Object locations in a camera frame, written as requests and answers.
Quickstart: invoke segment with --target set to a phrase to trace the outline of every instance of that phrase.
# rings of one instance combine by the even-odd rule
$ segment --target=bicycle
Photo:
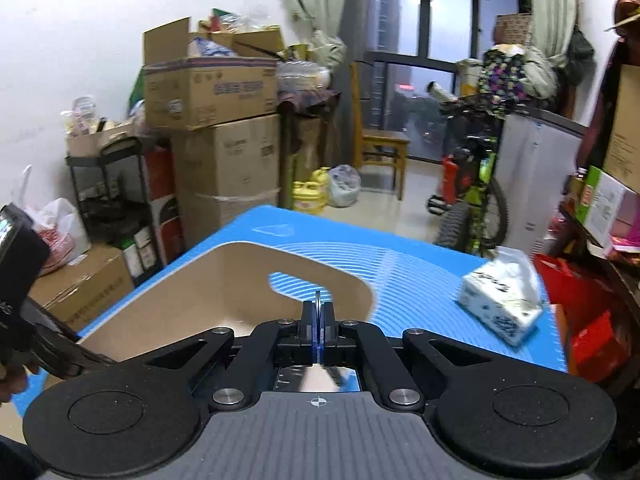
[[[507,202],[494,173],[503,119],[517,102],[487,94],[457,98],[436,84],[428,88],[440,101],[440,111],[448,121],[464,118],[476,132],[465,134],[461,145],[446,156],[442,195],[433,195],[427,202],[430,213],[442,216],[434,244],[483,256],[507,236]],[[491,215],[497,217],[493,226],[489,222]]]

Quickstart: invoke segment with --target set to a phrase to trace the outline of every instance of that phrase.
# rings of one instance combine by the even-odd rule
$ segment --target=blue table
[[[376,307],[369,321],[388,336],[400,337],[407,328],[421,327],[523,361],[567,370],[558,330],[548,308],[534,331],[513,349],[455,303],[462,276],[478,268],[484,262],[482,258],[272,206],[259,206],[239,216],[103,313],[81,335],[167,273],[210,248],[235,241],[290,251],[360,277],[376,295]],[[271,284],[277,292],[301,301],[313,300],[318,288],[283,274],[275,274]],[[328,299],[328,293],[323,291],[322,300]],[[42,389],[43,376],[43,373],[32,376],[28,391],[15,397],[21,414]]]

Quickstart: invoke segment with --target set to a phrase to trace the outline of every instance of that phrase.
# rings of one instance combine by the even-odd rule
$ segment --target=white tissue paper
[[[458,303],[512,346],[530,332],[543,311],[536,270],[525,253],[506,247],[462,278]]]

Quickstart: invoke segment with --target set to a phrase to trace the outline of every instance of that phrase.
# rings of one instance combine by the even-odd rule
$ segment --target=white cabinet
[[[495,177],[504,191],[509,229],[504,245],[537,252],[575,171],[579,134],[530,117],[507,117]]]

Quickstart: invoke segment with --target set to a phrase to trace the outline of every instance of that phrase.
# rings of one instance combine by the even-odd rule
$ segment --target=bicycle tire
[[[507,230],[509,228],[509,211],[507,208],[507,199],[504,197],[502,188],[498,184],[497,180],[492,177],[487,186],[487,193],[489,196],[495,197],[495,202],[498,205],[498,231],[491,238],[482,237],[482,246],[485,249],[495,249],[498,245],[504,243],[507,237]]]
[[[471,206],[467,202],[456,202],[442,216],[434,245],[464,253],[470,227]]]

